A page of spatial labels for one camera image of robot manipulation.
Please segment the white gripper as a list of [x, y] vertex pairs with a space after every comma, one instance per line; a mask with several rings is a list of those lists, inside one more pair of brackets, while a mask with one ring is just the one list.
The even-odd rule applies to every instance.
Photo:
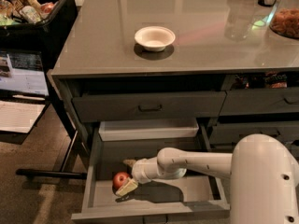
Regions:
[[124, 160], [123, 163], [132, 168], [132, 177], [128, 177], [116, 191], [119, 197], [127, 195], [139, 184], [149, 183], [153, 179], [166, 179], [166, 172], [158, 165], [157, 158], [142, 160]]

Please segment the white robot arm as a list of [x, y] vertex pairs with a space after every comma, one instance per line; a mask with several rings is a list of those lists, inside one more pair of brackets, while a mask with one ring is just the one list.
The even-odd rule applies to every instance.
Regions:
[[125, 163], [132, 175], [117, 188], [119, 196], [153, 179], [179, 179], [191, 170], [230, 180], [231, 224], [299, 224], [299, 163], [271, 136], [248, 135], [231, 153], [166, 147], [154, 158]]

